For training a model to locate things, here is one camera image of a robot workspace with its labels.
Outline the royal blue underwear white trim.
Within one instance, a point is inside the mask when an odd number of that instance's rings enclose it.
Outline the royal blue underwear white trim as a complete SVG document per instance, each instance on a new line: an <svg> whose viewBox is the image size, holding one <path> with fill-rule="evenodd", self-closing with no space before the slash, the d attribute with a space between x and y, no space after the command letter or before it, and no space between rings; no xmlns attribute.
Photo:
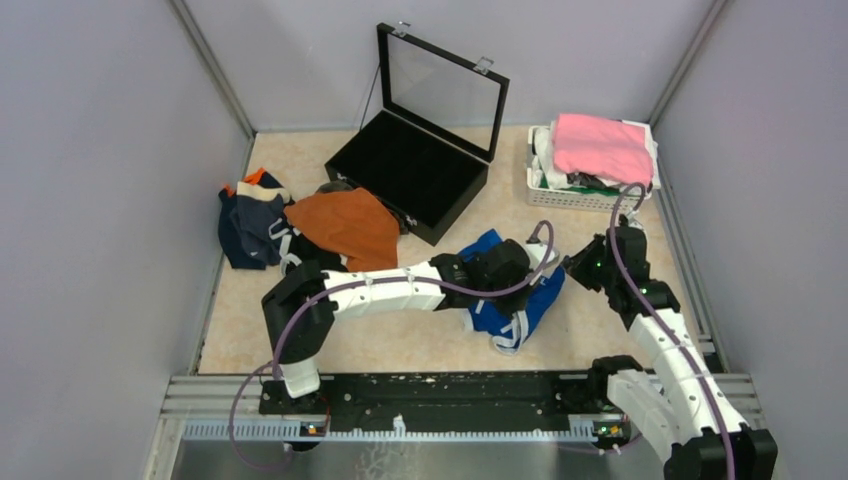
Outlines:
<svg viewBox="0 0 848 480"><path fill-rule="evenodd" d="M495 229L483 233L475 242L459 251L463 260L470 260L473 254L483 254L492 250L503 239ZM539 260L547 245L539 240L525 242L531 246L531 260ZM539 275L524 311L509 317L500 313L491 301L479 301L461 311L466 331L485 332L491 337L494 348L504 355L516 355L522 345L534 333L543 316L554 304L565 283L565 270L557 266L549 275Z"/></svg>

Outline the black display case glass lid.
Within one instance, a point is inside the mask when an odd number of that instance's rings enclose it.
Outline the black display case glass lid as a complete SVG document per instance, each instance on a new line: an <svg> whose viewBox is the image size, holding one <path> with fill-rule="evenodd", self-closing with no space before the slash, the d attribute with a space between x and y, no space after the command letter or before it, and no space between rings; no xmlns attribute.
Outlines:
<svg viewBox="0 0 848 480"><path fill-rule="evenodd" d="M409 32L376 27L380 108L325 164L436 245L488 180L510 80Z"/></svg>

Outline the orange underwear cream waistband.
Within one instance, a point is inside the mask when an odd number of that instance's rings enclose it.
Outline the orange underwear cream waistband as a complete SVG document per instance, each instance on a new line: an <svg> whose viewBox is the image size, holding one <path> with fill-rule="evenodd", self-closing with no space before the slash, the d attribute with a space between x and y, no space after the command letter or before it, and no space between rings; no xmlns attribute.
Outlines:
<svg viewBox="0 0 848 480"><path fill-rule="evenodd" d="M284 214L316 246L345 256L350 271L398 266L399 222L363 188L315 193L285 207Z"/></svg>

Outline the olive grey underwear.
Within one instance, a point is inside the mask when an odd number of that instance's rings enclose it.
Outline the olive grey underwear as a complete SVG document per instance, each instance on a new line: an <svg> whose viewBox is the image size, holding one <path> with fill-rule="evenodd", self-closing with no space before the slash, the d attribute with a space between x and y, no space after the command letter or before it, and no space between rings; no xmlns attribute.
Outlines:
<svg viewBox="0 0 848 480"><path fill-rule="evenodd" d="M350 192L354 187L342 180L333 180L322 184L317 188L316 194L328 194L337 192Z"/></svg>

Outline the black underwear white trim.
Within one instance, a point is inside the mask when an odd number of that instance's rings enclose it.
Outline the black underwear white trim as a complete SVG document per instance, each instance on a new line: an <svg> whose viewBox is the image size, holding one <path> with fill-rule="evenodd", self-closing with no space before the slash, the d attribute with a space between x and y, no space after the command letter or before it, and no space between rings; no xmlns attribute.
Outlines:
<svg viewBox="0 0 848 480"><path fill-rule="evenodd" d="M282 218L271 224L268 233L278 247L279 267L283 277L306 261L317 262L320 270L348 271L346 256L319 247Z"/></svg>

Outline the dark blue underwear cream waistband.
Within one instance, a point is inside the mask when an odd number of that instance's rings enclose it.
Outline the dark blue underwear cream waistband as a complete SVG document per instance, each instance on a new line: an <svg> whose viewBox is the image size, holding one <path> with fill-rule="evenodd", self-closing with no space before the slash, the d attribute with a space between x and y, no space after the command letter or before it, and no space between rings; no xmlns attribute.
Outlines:
<svg viewBox="0 0 848 480"><path fill-rule="evenodd" d="M249 259L265 266L280 263L280 242L288 228L284 209L291 202L292 196L283 186L237 184L236 206L231 219Z"/></svg>

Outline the navy underwear orange waistband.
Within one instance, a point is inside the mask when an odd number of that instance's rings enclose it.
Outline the navy underwear orange waistband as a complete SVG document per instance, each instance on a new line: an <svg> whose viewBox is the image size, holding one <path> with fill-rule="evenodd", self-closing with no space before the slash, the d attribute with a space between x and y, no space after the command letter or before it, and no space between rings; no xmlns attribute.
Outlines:
<svg viewBox="0 0 848 480"><path fill-rule="evenodd" d="M236 206L236 189L225 185L218 192L221 203L218 220L218 239L221 248L233 269L264 270L265 266L259 261L251 260L244 253L236 227L231 219Z"/></svg>

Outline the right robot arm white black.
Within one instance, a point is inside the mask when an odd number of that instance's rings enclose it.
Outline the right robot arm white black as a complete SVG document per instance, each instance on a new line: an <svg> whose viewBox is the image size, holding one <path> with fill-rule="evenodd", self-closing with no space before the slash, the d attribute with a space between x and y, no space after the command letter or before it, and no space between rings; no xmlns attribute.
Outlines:
<svg viewBox="0 0 848 480"><path fill-rule="evenodd" d="M771 478L778 456L774 437L743 417L710 372L676 296L650 276L644 231L610 227L563 266L579 285L606 295L653 369L647 373L627 355L594 360L589 404L628 416L667 479Z"/></svg>

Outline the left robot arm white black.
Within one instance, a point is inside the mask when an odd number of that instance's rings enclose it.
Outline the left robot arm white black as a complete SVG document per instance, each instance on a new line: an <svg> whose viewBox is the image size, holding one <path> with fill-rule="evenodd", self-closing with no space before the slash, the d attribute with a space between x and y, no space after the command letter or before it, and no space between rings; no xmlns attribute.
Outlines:
<svg viewBox="0 0 848 480"><path fill-rule="evenodd" d="M272 346L272 376L283 383L283 401L297 413L319 404L316 363L332 326L341 320L416 310L475 310L490 304L507 322L502 333L515 348L530 333L529 303L543 271L559 258L538 238L512 239L468 257L440 254L403 268L372 272L323 270L307 261L262 298Z"/></svg>

